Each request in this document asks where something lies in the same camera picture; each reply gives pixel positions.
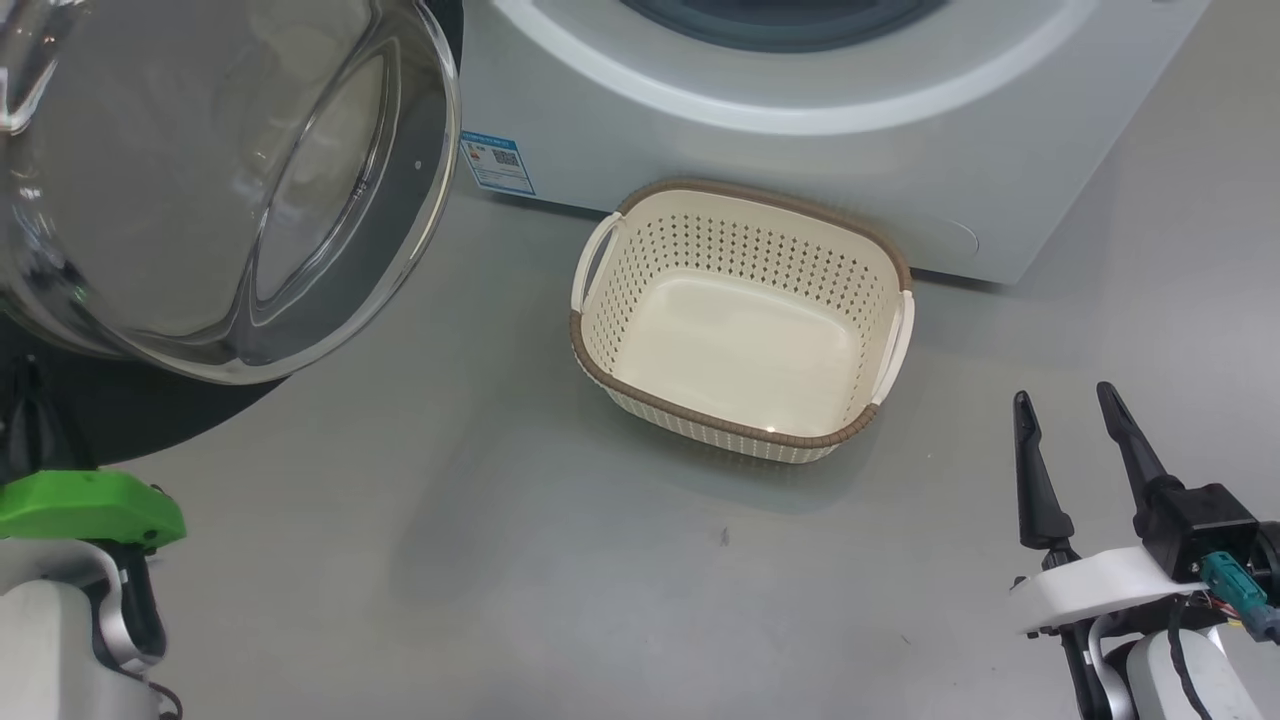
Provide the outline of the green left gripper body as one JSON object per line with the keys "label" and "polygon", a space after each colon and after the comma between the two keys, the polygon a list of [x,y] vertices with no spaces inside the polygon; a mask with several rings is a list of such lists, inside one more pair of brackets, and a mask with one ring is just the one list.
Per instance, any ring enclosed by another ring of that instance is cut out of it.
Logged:
{"label": "green left gripper body", "polygon": [[1,489],[1,537],[157,550],[187,537],[177,501],[114,470],[44,470]]}

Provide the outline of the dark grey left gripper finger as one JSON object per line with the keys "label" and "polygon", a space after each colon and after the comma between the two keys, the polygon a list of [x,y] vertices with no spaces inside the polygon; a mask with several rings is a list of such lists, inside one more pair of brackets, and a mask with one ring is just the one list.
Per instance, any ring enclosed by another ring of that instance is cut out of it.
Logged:
{"label": "dark grey left gripper finger", "polygon": [[18,471],[69,468],[61,416],[46,377],[33,356],[18,363]]}

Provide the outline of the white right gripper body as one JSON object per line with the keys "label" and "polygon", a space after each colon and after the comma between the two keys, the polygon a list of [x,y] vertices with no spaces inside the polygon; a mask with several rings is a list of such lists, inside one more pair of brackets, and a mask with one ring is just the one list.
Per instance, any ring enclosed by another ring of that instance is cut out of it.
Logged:
{"label": "white right gripper body", "polygon": [[1175,582],[1140,546],[1088,557],[1069,543],[1028,547],[1044,556],[1041,571],[1009,592],[1007,618],[1021,634],[1071,635],[1080,623],[1206,589],[1203,582]]}

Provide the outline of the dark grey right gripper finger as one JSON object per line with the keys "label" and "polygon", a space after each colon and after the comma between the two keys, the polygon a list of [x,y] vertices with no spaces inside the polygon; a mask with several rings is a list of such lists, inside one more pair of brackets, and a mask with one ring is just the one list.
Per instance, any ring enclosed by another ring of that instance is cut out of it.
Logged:
{"label": "dark grey right gripper finger", "polygon": [[1041,424],[1024,389],[1014,396],[1012,421],[1020,544],[1047,553],[1069,553],[1073,520],[1060,507],[1041,452]]}
{"label": "dark grey right gripper finger", "polygon": [[1155,498],[1169,491],[1185,489],[1185,486],[1166,471],[1115,384],[1101,380],[1096,386],[1096,393],[1108,437],[1116,443],[1123,456],[1128,484],[1135,505],[1134,530],[1138,536],[1147,536],[1152,523]]}

